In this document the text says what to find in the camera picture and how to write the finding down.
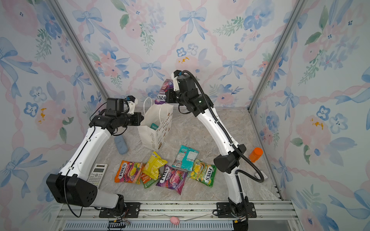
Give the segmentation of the white printed paper bag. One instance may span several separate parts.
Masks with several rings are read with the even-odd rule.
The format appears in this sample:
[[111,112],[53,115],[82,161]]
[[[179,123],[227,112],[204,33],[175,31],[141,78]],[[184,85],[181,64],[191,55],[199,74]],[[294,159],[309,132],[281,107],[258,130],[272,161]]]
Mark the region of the white printed paper bag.
[[142,145],[159,151],[172,126],[173,105],[153,103],[150,97],[143,102],[144,120],[138,127]]

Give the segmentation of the teal snack packet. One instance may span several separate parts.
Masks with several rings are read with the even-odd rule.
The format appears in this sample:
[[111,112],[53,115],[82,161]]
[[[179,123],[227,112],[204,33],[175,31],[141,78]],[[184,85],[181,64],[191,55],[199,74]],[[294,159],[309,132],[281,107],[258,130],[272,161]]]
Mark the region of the teal snack packet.
[[194,162],[199,154],[199,151],[181,145],[179,152],[175,158],[172,167],[192,171]]

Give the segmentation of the green yellow Fox's candy bag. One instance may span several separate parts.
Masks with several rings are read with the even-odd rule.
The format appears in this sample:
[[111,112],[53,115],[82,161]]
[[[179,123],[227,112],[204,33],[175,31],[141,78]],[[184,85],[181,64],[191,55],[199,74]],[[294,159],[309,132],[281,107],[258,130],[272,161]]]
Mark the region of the green yellow Fox's candy bag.
[[193,169],[190,173],[190,178],[201,182],[209,187],[213,187],[217,167],[212,164],[207,164],[199,159],[196,159],[193,164]]

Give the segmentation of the green red Fox's candy bag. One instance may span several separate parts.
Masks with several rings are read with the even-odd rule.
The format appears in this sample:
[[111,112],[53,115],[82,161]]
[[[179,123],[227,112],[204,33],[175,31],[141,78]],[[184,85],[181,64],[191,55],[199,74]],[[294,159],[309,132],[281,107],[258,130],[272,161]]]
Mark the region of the green red Fox's candy bag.
[[153,129],[153,130],[157,130],[159,126],[157,126],[155,123],[152,123],[150,125],[150,128]]

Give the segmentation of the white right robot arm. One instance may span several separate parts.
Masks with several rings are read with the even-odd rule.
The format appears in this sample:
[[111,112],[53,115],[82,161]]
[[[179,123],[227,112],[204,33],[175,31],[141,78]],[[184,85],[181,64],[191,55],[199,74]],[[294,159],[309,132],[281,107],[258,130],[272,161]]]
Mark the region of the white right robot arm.
[[231,213],[240,220],[248,219],[246,196],[236,173],[245,146],[239,145],[228,133],[212,100],[190,72],[176,70],[171,74],[171,79],[173,89],[165,93],[166,102],[185,106],[210,133],[220,152],[214,164],[225,177]]

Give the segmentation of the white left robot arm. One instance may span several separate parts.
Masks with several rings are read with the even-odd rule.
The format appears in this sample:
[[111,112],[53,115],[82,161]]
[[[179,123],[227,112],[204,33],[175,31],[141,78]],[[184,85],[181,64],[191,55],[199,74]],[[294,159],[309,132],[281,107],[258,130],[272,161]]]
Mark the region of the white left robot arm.
[[46,180],[56,202],[68,207],[93,207],[116,217],[126,213],[123,195],[100,190],[88,178],[98,154],[118,128],[139,126],[144,120],[140,112],[135,112],[137,103],[132,95],[108,98],[106,108],[91,115],[87,133],[75,154],[59,173],[50,174]]

